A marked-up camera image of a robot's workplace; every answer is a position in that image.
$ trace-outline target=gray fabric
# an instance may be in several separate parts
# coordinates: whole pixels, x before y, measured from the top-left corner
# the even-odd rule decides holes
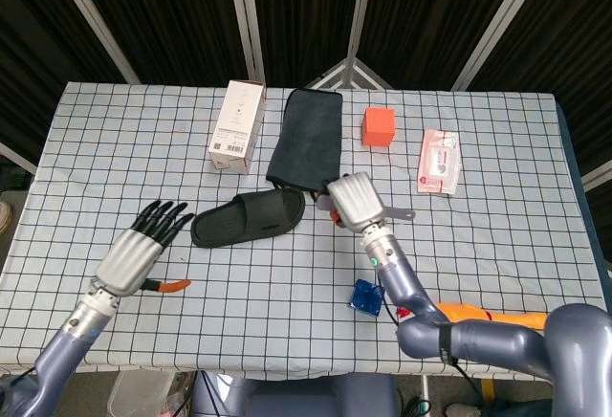
[[[339,177],[341,122],[342,95],[293,90],[266,179],[302,190],[324,190],[327,182]]]

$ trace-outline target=orange cube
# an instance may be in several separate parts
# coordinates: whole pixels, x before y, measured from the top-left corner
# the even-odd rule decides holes
[[[395,114],[388,108],[367,108],[361,123],[361,142],[389,146],[395,137]]]

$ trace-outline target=silver robotic hand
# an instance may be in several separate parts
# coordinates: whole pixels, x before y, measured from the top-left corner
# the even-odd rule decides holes
[[[384,206],[365,173],[328,186],[342,223],[362,245],[391,301],[415,316],[400,323],[400,348],[412,358],[480,362],[531,374],[555,386],[554,416],[612,417],[612,318],[570,304],[547,318],[544,336],[524,326],[467,319],[448,322],[426,294],[384,224]]]
[[[120,297],[135,294],[157,258],[193,218],[187,207],[158,200],[111,246],[92,278],[90,290],[68,316],[34,365],[36,377],[0,382],[0,415],[52,415],[65,384],[117,312]]]

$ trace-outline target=table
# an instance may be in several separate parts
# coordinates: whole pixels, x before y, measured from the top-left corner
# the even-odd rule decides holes
[[[387,205],[416,210],[413,223],[391,226],[434,300],[509,312],[604,307],[551,95],[340,92],[341,172],[367,172]],[[5,370],[33,364],[113,238],[151,200],[201,212],[237,192],[271,188],[265,173],[290,93],[267,91],[251,174],[235,175],[216,171],[207,154],[225,89],[69,83],[0,281]],[[361,145],[368,105],[395,109],[389,148]],[[460,132],[454,197],[416,192],[428,127]],[[298,226],[272,239],[204,250],[182,231],[151,276],[192,284],[123,299],[83,370],[204,368],[266,379],[452,372],[437,359],[404,355],[384,311],[370,318],[347,306],[355,280],[374,281],[375,272],[359,240],[310,198]]]

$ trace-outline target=slide sandal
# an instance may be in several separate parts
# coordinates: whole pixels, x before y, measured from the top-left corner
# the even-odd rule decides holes
[[[304,214],[304,194],[292,187],[236,195],[221,207],[198,214],[191,240],[200,248],[217,248],[280,235]]]

